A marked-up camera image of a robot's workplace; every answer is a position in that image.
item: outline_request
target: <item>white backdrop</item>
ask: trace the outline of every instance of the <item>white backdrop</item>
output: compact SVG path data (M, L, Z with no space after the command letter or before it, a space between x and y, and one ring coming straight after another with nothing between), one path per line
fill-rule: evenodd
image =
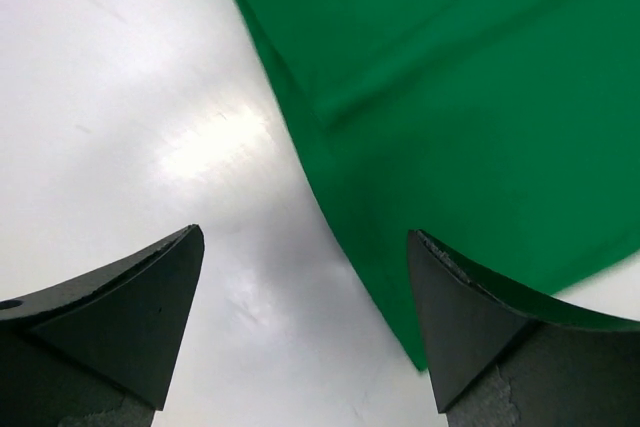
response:
M189 223L159 427L437 427L337 246L232 0L0 0L0 299ZM640 318L631 260L567 298Z

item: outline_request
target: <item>black triangular piece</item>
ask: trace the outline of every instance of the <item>black triangular piece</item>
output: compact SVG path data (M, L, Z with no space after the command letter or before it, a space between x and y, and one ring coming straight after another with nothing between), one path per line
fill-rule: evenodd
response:
M95 298L29 329L58 353L162 410L204 253L191 227Z
M423 232L408 250L451 427L640 425L640 323L536 292Z
M202 232L190 226L0 302L0 426L149 427L166 396L203 249Z
M436 405L447 408L532 326L468 288L464 270L435 239L409 234L411 286Z

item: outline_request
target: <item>green fabric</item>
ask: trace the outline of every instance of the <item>green fabric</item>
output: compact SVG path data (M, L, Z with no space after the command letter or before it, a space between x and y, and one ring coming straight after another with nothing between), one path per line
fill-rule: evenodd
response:
M408 229L548 293L640 247L640 0L236 1L418 367Z

